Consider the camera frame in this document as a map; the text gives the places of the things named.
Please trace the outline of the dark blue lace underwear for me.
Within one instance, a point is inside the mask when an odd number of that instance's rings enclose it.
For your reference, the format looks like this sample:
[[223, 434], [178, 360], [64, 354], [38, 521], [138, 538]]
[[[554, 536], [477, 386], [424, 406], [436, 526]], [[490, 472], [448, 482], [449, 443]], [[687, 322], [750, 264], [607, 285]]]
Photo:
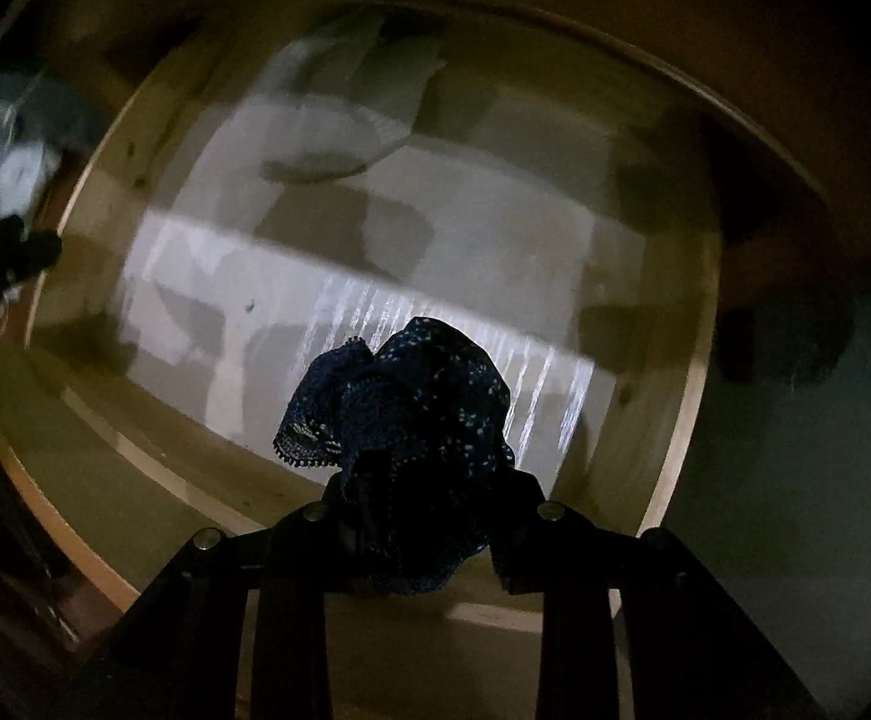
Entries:
[[316, 356], [273, 437], [280, 460], [328, 468], [355, 580], [385, 595], [445, 587], [489, 544], [479, 505], [513, 470], [510, 390], [479, 344], [414, 317], [380, 348]]

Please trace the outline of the white drawer liner paper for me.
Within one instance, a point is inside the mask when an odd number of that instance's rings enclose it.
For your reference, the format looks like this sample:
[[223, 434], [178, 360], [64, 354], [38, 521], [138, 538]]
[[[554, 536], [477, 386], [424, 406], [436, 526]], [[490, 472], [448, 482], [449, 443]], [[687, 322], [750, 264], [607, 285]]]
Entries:
[[376, 67], [376, 98], [409, 98], [385, 119], [334, 86], [373, 49], [310, 34], [217, 73], [122, 270], [129, 379], [268, 455], [319, 353], [437, 317], [499, 367], [508, 445], [552, 488], [616, 385], [583, 311], [629, 309], [645, 259], [604, 196], [606, 127], [471, 65], [460, 39]]

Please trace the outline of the wooden drawer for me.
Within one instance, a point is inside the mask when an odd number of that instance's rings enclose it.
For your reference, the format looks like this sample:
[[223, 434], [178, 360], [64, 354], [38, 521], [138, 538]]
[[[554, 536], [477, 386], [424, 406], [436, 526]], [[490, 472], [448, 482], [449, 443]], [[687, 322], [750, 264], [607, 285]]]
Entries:
[[460, 39], [469, 63], [601, 122], [604, 196], [645, 239], [629, 309], [593, 304], [582, 335], [616, 379], [585, 457], [548, 493], [622, 533], [657, 525], [698, 416], [719, 302], [719, 206], [780, 220], [803, 177], [709, 93], [562, 25], [437, 0], [269, 0], [168, 52], [136, 88], [71, 192], [49, 205], [59, 265], [0, 341], [0, 462], [40, 525], [118, 608], [204, 525], [248, 533], [315, 499], [294, 470], [219, 436], [129, 379], [121, 277], [181, 133], [234, 59], [279, 41], [365, 34], [375, 49], [334, 75], [357, 106], [403, 43]]

